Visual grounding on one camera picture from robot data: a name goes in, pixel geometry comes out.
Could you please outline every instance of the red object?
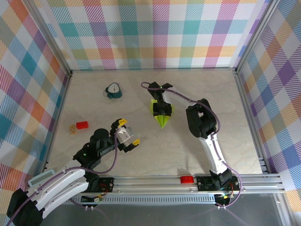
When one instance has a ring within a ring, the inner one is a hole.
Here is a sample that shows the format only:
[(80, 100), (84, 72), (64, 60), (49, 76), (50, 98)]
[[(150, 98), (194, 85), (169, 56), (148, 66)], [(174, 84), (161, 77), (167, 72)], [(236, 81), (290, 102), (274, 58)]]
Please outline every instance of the red object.
[(76, 128), (77, 129), (86, 129), (89, 128), (89, 124), (87, 121), (81, 121), (76, 123)]
[(181, 184), (194, 184), (193, 176), (182, 176), (180, 180)]

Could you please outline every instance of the metal frame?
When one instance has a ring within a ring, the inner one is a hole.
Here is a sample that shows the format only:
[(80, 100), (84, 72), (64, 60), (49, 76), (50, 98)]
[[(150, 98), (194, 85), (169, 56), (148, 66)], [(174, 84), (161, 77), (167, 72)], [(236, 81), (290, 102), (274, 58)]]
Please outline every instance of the metal frame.
[(52, 52), (54, 53), (55, 57), (57, 58), (58, 62), (60, 63), (61, 67), (63, 68), (64, 72), (71, 76), (72, 72), (68, 63), (63, 56), (59, 46), (57, 45), (54, 37), (51, 34), (48, 26), (46, 25), (43, 17), (41, 16), (39, 9), (37, 8), (36, 4), (31, 0), (23, 0), (24, 5), (27, 7), (27, 10), (33, 17), (33, 20), (36, 22), (38, 28), (40, 29), (42, 35), (44, 36), (47, 44), (51, 48)]
[[(112, 193), (108, 195), (174, 195), (174, 194), (220, 194), (221, 191), (199, 192), (196, 184), (181, 184), (183, 175), (152, 176), (104, 176), (114, 178)], [(284, 193), (279, 174), (242, 174), (242, 194)], [(99, 195), (98, 193), (80, 193), (79, 195)]]
[[(205, 67), (205, 68), (165, 68), (165, 69), (142, 69), (142, 71), (144, 72), (149, 72), (149, 71), (157, 71), (157, 72), (162, 72), (162, 71), (234, 71), (235, 68), (231, 68), (231, 67), (217, 67), (217, 68), (213, 68), (213, 67)], [(118, 69), (118, 70), (90, 70), (90, 71), (86, 71), (86, 70), (73, 70), (73, 73), (105, 73), (105, 72), (116, 72), (116, 71), (133, 71), (136, 72), (137, 69)]]
[(271, 19), (273, 13), (277, 9), (278, 4), (281, 2), (281, 0), (271, 0), (264, 12), (264, 14), (261, 17), (261, 20), (255, 29), (253, 36), (251, 37), (251, 40), (249, 41), (247, 48), (245, 52), (243, 53), (238, 66), (237, 71), (239, 72), (243, 66), (247, 63), (249, 60), (251, 53), (253, 52), (259, 38), (261, 37), (262, 33), (264, 32), (264, 29), (268, 25), (269, 20)]
[(237, 75), (237, 73), (235, 71), (233, 72), (233, 74), (234, 74), (235, 82), (237, 84), (240, 100), (242, 102), (242, 106), (243, 106), (243, 109), (244, 109), (244, 112), (246, 115), (246, 120), (247, 120), (249, 128), (250, 128), (250, 132), (251, 132), (251, 136), (252, 136), (252, 139), (254, 142), (256, 152), (258, 154), (260, 161), (264, 162), (264, 165), (261, 163), (261, 169), (263, 170), (263, 172), (266, 171), (267, 173), (269, 173), (269, 172), (271, 172), (271, 167), (269, 165), (266, 153), (263, 149), (263, 144), (262, 144), (262, 141), (260, 138), (260, 134), (256, 128), (255, 119), (254, 119), (254, 116), (252, 113), (251, 106), (248, 103), (246, 91), (244, 89), (241, 78)]
[(65, 92), (63, 94), (61, 104), (60, 104), (60, 106), (58, 108), (57, 119), (56, 119), (55, 124), (54, 124), (54, 131), (53, 131), (53, 134), (52, 134), (51, 139), (50, 139), (49, 147), (46, 150), (46, 156), (45, 156), (45, 158), (42, 161), (42, 167), (40, 169), (40, 173), (44, 172), (44, 170), (47, 169), (47, 164), (49, 162), (50, 155), (52, 153), (52, 149), (53, 149), (53, 145), (54, 145), (54, 140), (55, 140), (55, 137), (56, 137), (56, 134), (57, 134), (57, 130), (58, 130), (58, 126), (57, 125), (58, 125), (58, 123), (59, 123), (59, 121), (61, 119), (60, 118), (61, 112), (63, 110), (63, 106), (64, 106), (65, 101), (66, 101), (66, 97), (67, 97), (67, 94), (68, 94), (68, 90), (69, 90), (69, 87), (70, 87), (71, 80), (72, 80), (72, 76), (68, 77), (67, 82), (66, 82), (66, 86), (65, 86), (66, 87), (65, 88)]
[(288, 205), (289, 202), (286, 193), (275, 193), (274, 198), (283, 225), (297, 225), (293, 211), (290, 205)]

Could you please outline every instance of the yellow-green object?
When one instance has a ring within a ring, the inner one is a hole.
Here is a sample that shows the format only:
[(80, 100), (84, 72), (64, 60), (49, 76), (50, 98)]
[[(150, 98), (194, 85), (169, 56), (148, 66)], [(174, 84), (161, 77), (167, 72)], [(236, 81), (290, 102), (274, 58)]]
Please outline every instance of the yellow-green object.
[[(150, 105), (150, 112), (153, 115), (154, 111), (153, 111), (153, 104), (157, 103), (157, 100), (152, 99), (151, 100), (151, 105)], [(172, 113), (174, 112), (174, 106), (171, 105), (171, 109), (172, 109)], [(155, 119), (157, 120), (157, 122), (159, 123), (159, 125), (161, 126), (161, 128), (165, 127), (166, 123), (168, 122), (170, 116), (166, 116), (166, 115), (158, 115), (155, 116)]]

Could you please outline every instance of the teal alarm clock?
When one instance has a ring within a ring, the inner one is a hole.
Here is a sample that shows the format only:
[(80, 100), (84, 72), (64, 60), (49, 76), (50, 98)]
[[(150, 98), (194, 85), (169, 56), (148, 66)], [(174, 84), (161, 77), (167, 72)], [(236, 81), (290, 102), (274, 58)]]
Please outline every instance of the teal alarm clock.
[(117, 82), (113, 82), (111, 85), (105, 88), (105, 92), (107, 93), (108, 98), (120, 98), (122, 96), (120, 86)]

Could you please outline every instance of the cable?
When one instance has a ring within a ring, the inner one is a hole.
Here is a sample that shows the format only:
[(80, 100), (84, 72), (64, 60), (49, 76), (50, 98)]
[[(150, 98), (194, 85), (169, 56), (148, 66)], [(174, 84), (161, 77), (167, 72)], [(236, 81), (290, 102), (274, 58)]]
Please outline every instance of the cable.
[[(217, 122), (217, 124), (218, 124), (217, 130), (211, 134), (211, 140), (212, 140), (213, 147), (214, 147), (214, 150), (215, 150), (215, 152), (216, 152), (217, 157), (219, 158), (220, 161), (222, 160), (222, 158), (220, 157), (220, 155), (219, 155), (219, 153), (218, 153), (218, 151), (217, 151), (217, 148), (216, 148), (216, 145), (215, 145), (215, 141), (214, 141), (214, 135), (217, 134), (217, 133), (220, 131), (220, 129), (221, 129), (221, 122), (220, 122), (220, 120), (218, 119), (217, 115), (212, 111), (212, 109), (211, 109), (210, 107), (208, 107), (207, 105), (205, 105), (205, 104), (203, 104), (203, 103), (201, 103), (201, 102), (199, 102), (199, 101), (191, 100), (190, 98), (188, 98), (188, 97), (184, 96), (183, 94), (181, 94), (181, 93), (179, 93), (179, 92), (176, 92), (176, 91), (174, 91), (174, 90), (164, 89), (164, 88), (149, 88), (149, 87), (144, 86), (144, 84), (150, 85), (150, 83), (149, 83), (149, 82), (145, 82), (145, 81), (142, 82), (142, 83), (141, 83), (141, 87), (144, 88), (144, 89), (147, 89), (147, 90), (163, 90), (163, 91), (167, 91), (167, 92), (172, 92), (172, 93), (174, 93), (174, 94), (176, 94), (176, 95), (182, 97), (183, 99), (185, 99), (185, 100), (187, 100), (187, 101), (189, 101), (189, 102), (199, 104), (199, 105), (201, 105), (202, 107), (206, 108), (206, 109), (214, 116), (214, 118), (215, 118), (215, 120), (216, 120), (216, 122)], [(237, 201), (237, 199), (240, 197), (241, 190), (242, 190), (242, 185), (243, 185), (243, 184), (242, 184), (242, 180), (241, 180), (240, 174), (239, 174), (236, 170), (234, 170), (233, 168), (231, 168), (227, 163), (225, 163), (225, 161), (222, 161), (222, 164), (224, 164), (228, 169), (230, 169), (231, 171), (233, 171), (233, 172), (238, 176), (239, 181), (240, 181), (240, 188), (239, 188), (239, 192), (238, 192), (236, 198), (235, 198), (231, 203), (229, 203), (229, 204), (227, 205), (227, 206), (231, 206), (231, 205), (233, 205), (233, 204)]]
[(229, 185), (231, 186), (231, 196), (233, 195), (233, 184), (232, 183), (229, 183)]
[[(41, 191), (46, 185), (48, 185), (51, 181), (57, 179), (58, 177), (60, 177), (61, 175), (65, 174), (65, 173), (68, 173), (69, 171), (71, 170), (85, 170), (87, 172), (90, 172), (90, 173), (95, 173), (95, 174), (105, 174), (105, 173), (108, 173), (110, 172), (113, 167), (115, 166), (115, 163), (116, 163), (116, 160), (117, 160), (117, 153), (118, 153), (118, 146), (117, 146), (117, 132), (118, 132), (119, 128), (116, 129), (115, 131), (115, 135), (114, 135), (114, 142), (115, 142), (115, 157), (114, 157), (114, 162), (112, 164), (112, 166), (106, 170), (106, 171), (103, 171), (103, 172), (97, 172), (97, 171), (94, 171), (94, 170), (91, 170), (91, 169), (86, 169), (86, 168), (83, 168), (83, 167), (72, 167), (72, 168), (69, 168), (69, 169), (66, 169), (65, 172), (60, 172), (59, 174), (53, 176), (52, 178), (50, 178), (47, 182), (45, 182), (41, 187), (38, 188), (37, 192), (38, 191)], [(6, 226), (9, 226), (13, 220), (15, 219), (16, 215), (18, 214), (18, 212), (20, 212), (20, 210), (25, 206), (26, 203), (29, 202), (29, 200), (31, 200), (34, 196), (36, 196), (38, 193), (34, 192), (31, 196), (29, 196), (25, 202), (23, 202), (19, 208), (15, 211), (15, 213), (13, 214), (13, 216), (10, 218), (10, 220), (8, 221), (8, 223), (6, 224)]]
[(105, 184), (100, 184), (100, 186), (101, 186), (102, 188), (105, 187), (106, 192), (105, 192), (105, 194), (102, 195), (102, 197), (104, 197), (104, 196), (108, 193), (108, 187), (107, 187), (107, 185), (105, 185)]

